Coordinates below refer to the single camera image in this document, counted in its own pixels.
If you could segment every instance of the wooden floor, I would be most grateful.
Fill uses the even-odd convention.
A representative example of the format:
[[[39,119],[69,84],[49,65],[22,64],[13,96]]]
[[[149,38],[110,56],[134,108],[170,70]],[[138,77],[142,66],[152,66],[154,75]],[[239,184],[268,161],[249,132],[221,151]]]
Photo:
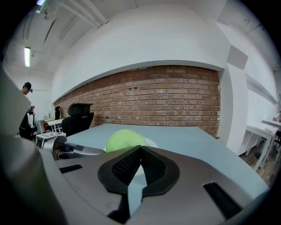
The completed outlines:
[[[261,142],[259,144],[259,147],[252,148],[248,156],[242,155],[240,156],[241,159],[243,159],[250,167],[254,168],[255,164],[257,163],[258,159],[255,156],[256,152],[261,152],[263,149],[264,142]],[[267,185],[270,187],[275,177],[281,167],[281,163],[278,163],[276,159],[279,157],[280,153],[277,153],[276,149],[274,148],[270,155],[268,156],[268,161],[265,164],[264,168],[259,168],[257,170],[258,175],[267,183]]]

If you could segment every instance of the chair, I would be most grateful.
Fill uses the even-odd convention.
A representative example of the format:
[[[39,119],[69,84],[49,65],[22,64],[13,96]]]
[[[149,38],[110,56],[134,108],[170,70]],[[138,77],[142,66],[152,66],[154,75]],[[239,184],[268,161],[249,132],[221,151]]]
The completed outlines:
[[[73,103],[69,106],[67,113],[70,117],[63,119],[61,126],[66,136],[77,134],[89,129],[94,117],[94,113],[90,112],[92,104]]]
[[[61,115],[61,107],[60,106],[57,106],[55,108],[55,113],[54,113],[54,119],[55,120],[59,120],[60,119],[60,115]]]

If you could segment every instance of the desk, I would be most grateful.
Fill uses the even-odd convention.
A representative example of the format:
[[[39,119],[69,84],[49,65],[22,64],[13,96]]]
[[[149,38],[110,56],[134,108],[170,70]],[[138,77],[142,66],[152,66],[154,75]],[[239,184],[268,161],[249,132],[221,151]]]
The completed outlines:
[[[49,117],[49,118],[43,118],[43,119],[40,119],[38,120],[38,124],[39,124],[39,130],[40,130],[40,133],[44,133],[45,129],[44,129],[44,123],[46,122],[46,120],[53,120],[54,118],[53,117]]]
[[[52,128],[52,132],[57,132],[57,129],[56,129],[56,125],[59,125],[61,124],[63,119],[59,119],[59,120],[52,120],[52,121],[48,121],[48,125],[51,126]]]
[[[281,131],[281,123],[273,120],[263,120],[263,123],[269,124],[273,127],[277,127]]]
[[[36,146],[38,144],[39,139],[42,140],[41,146],[39,146],[39,147],[43,148],[45,140],[54,138],[56,136],[66,136],[66,134],[58,133],[58,132],[49,132],[49,133],[45,133],[45,134],[38,134],[38,135],[36,135]]]
[[[246,149],[246,156],[248,155],[248,153],[250,151],[250,145],[251,145],[251,141],[252,141],[254,134],[257,134],[257,135],[267,139],[267,141],[263,147],[262,154],[259,157],[259,160],[254,167],[254,171],[256,171],[260,166],[261,167],[264,166],[264,163],[269,155],[269,152],[271,151],[271,148],[272,148],[272,145],[274,142],[274,137],[275,137],[276,132],[278,131],[278,128],[273,127],[268,124],[256,122],[256,123],[247,124],[246,130],[250,131],[252,133],[250,141],[249,141],[247,149]]]
[[[103,149],[109,137],[130,129],[154,141],[158,148],[201,159],[239,184],[256,198],[269,188],[233,151],[198,127],[157,127],[105,123],[67,137],[68,142]]]

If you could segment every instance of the black cap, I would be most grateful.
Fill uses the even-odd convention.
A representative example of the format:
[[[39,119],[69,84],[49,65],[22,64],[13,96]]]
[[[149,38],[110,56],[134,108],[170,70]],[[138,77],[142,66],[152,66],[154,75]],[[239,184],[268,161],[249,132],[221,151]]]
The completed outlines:
[[[25,87],[27,87],[28,90],[31,91],[31,93],[32,93],[31,83],[30,83],[30,82],[26,82],[26,83],[25,83]]]

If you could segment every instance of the green ball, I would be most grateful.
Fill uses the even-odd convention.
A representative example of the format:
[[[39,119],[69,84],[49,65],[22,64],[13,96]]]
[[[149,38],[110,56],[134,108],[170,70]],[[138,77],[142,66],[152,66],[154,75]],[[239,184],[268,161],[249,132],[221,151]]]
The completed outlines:
[[[115,132],[106,144],[106,152],[113,152],[130,146],[146,145],[143,136],[131,130],[119,130]]]

